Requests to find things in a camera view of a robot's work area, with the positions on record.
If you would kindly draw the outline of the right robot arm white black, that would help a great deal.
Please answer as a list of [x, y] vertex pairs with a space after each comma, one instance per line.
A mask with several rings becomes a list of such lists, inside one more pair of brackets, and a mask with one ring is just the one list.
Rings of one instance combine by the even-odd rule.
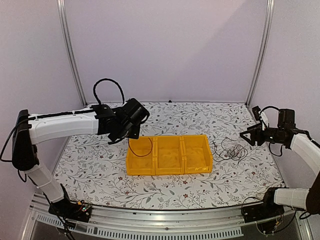
[[[270, 127], [265, 110], [278, 112], [277, 127]], [[310, 136], [307, 130], [296, 127], [295, 111], [288, 108], [259, 106], [252, 108], [257, 124], [250, 126], [239, 136], [251, 146], [264, 143], [281, 144], [296, 153], [304, 160], [315, 174], [310, 188], [270, 187], [263, 196], [263, 203], [258, 213], [262, 218], [269, 218], [278, 210], [278, 206], [288, 206], [305, 211], [310, 215], [320, 213], [320, 145]]]

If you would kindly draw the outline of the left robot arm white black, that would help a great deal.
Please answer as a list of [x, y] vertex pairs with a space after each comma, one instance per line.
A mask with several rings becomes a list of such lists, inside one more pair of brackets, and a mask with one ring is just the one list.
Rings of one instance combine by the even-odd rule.
[[122, 106], [111, 108], [98, 103], [80, 110], [50, 114], [19, 112], [8, 141], [12, 142], [9, 163], [25, 173], [63, 216], [74, 213], [74, 205], [68, 195], [37, 156], [37, 145], [58, 138], [77, 135], [107, 135], [113, 145], [123, 139], [138, 139], [140, 126], [149, 118], [149, 111], [135, 98]]

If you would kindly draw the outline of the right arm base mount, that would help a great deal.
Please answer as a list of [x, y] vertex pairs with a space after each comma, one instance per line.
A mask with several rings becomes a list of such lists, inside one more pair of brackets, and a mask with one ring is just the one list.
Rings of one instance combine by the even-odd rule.
[[284, 207], [275, 203], [259, 203], [241, 207], [245, 223], [274, 218], [284, 213]]

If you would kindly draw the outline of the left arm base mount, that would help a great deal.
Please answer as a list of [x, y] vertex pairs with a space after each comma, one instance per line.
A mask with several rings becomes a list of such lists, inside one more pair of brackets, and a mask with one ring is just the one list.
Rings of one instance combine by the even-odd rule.
[[75, 203], [63, 199], [58, 202], [51, 202], [48, 212], [61, 218], [88, 223], [91, 218], [92, 204], [82, 201], [81, 203]]

